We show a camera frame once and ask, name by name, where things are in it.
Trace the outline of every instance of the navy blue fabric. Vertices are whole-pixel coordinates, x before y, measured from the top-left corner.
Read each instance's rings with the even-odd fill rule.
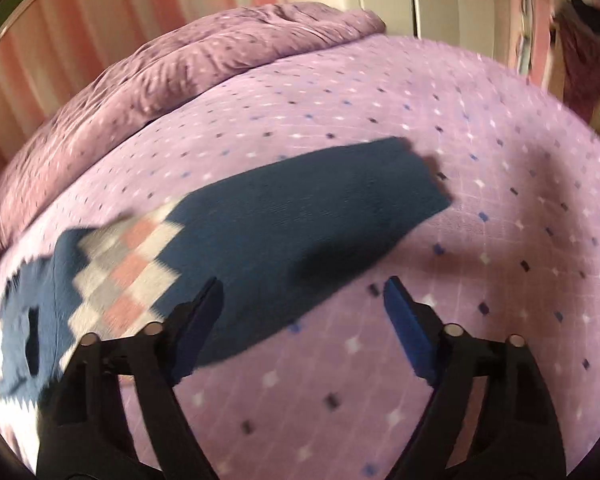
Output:
[[[170,213],[184,228],[158,260],[180,277],[152,308],[166,317],[219,278],[224,310],[197,365],[229,358],[307,313],[448,205],[423,161],[395,138],[239,174]],[[90,231],[64,232],[50,258],[23,265],[7,286],[1,395],[37,400],[59,375],[74,343],[68,319],[81,303],[72,280],[88,263],[77,244]]]

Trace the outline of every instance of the maroon fabric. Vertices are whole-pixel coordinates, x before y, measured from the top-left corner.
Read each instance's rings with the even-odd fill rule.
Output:
[[[556,20],[564,53],[564,103],[589,123],[600,102],[600,36],[571,6],[565,6]]]
[[[383,31],[365,10],[269,4],[218,12],[143,45],[60,108],[10,162],[0,178],[0,254],[149,121],[255,66]]]

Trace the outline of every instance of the blue gripper pad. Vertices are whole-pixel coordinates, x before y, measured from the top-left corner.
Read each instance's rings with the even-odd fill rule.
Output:
[[[383,295],[384,309],[414,373],[434,386],[438,378],[436,351],[442,321],[430,306],[413,301],[397,276],[384,284]]]

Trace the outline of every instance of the silver screw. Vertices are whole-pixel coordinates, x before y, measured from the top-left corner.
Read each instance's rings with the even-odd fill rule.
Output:
[[[460,337],[464,333],[464,328],[455,323],[445,325],[445,333],[451,337]]]
[[[162,323],[159,321],[152,321],[144,327],[144,333],[147,335],[156,335],[162,332]]]
[[[89,332],[82,336],[82,338],[80,339],[80,345],[90,346],[94,344],[98,339],[100,339],[98,337],[98,334],[96,334],[95,332]]]
[[[518,334],[510,335],[509,342],[516,348],[522,348],[526,344],[525,338]]]

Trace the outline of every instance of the pink bed sheet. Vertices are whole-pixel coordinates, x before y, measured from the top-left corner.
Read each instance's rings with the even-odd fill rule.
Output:
[[[73,97],[10,162],[0,177],[0,253],[149,121],[255,66],[383,31],[365,10],[269,4],[218,12],[143,45]]]
[[[600,139],[489,59],[374,35],[279,59],[146,126],[86,171],[0,261],[288,156],[404,136],[436,159],[454,204],[298,323],[177,388],[221,478],[383,478],[426,405],[377,290],[473,335],[522,334],[573,468],[600,436]],[[125,406],[155,465],[137,401]]]

